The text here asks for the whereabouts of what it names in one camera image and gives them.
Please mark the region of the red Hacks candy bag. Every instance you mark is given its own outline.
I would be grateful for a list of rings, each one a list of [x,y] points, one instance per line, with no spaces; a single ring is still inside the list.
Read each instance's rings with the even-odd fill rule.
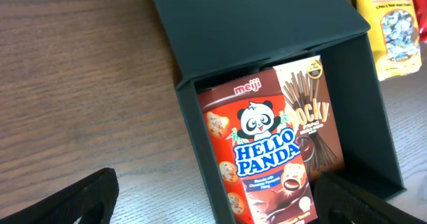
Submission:
[[[420,32],[420,41],[426,42],[426,2],[427,0],[413,0],[418,27]]]

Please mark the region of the red Hello Panda box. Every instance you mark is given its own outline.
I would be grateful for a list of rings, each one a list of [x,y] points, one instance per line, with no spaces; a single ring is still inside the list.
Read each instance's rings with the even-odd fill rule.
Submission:
[[[275,70],[198,95],[237,223],[310,223],[310,182]]]

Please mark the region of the brown Pocky box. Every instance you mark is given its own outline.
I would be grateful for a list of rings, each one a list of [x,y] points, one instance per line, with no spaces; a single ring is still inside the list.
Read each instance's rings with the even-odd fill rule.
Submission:
[[[276,65],[274,71],[288,104],[288,120],[297,131],[309,180],[343,168],[344,156],[321,57]]]

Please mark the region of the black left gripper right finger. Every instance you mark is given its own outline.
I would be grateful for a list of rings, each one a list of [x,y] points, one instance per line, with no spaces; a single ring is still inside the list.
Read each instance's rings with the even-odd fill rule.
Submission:
[[[426,224],[333,173],[316,181],[314,202],[320,224]]]

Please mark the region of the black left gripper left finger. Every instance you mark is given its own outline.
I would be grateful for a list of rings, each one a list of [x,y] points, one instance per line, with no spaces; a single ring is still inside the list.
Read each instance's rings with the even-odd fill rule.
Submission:
[[[117,175],[102,168],[36,204],[1,219],[1,224],[109,224],[119,195]]]

